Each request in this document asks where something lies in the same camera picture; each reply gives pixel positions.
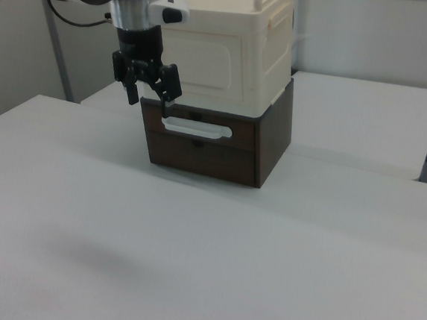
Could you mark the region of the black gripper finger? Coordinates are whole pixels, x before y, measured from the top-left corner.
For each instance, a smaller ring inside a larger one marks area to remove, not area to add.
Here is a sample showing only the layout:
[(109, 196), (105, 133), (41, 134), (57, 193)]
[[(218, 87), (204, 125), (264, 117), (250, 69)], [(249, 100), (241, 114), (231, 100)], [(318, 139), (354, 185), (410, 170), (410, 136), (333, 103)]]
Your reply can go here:
[(148, 75), (148, 86), (159, 96), (162, 116), (171, 116), (174, 100), (182, 95), (177, 65), (154, 65)]
[(115, 80), (122, 83), (127, 93), (129, 105), (133, 106), (139, 102), (139, 94), (136, 85), (138, 78), (133, 62), (129, 58), (124, 57), (121, 51), (114, 51), (112, 53), (112, 58)]

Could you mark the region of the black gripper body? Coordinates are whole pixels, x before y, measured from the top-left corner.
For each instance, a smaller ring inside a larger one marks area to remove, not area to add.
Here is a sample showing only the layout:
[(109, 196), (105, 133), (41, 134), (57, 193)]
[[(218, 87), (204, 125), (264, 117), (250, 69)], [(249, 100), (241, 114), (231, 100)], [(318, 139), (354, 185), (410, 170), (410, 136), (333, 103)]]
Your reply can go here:
[(114, 70), (120, 71), (124, 60), (138, 60), (147, 63), (152, 74), (159, 74), (163, 64), (162, 27), (156, 25), (138, 31), (116, 30), (119, 51), (113, 53)]

